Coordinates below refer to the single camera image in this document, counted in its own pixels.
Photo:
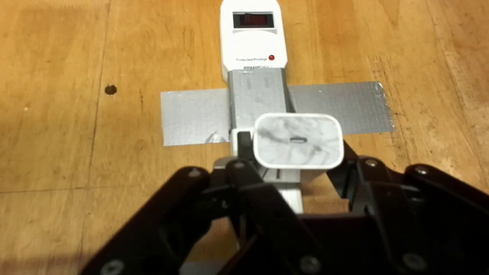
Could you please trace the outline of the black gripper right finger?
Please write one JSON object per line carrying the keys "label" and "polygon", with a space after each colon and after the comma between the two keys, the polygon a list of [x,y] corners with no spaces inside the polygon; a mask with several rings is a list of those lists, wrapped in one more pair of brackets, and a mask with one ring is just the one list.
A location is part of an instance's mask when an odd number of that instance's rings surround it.
{"label": "black gripper right finger", "polygon": [[432,166],[398,173],[346,152],[328,173],[345,214],[308,216],[306,275],[488,275],[489,198]]}

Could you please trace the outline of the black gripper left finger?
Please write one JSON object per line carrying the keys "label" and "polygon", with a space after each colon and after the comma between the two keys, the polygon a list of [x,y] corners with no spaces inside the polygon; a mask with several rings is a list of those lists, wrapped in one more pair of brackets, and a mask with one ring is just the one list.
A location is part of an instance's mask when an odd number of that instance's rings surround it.
{"label": "black gripper left finger", "polygon": [[178,170],[89,260],[82,275],[181,275],[193,247],[219,219],[230,219],[239,253],[221,275],[277,271],[325,275],[326,251],[306,222],[257,169],[253,138],[221,169]]}

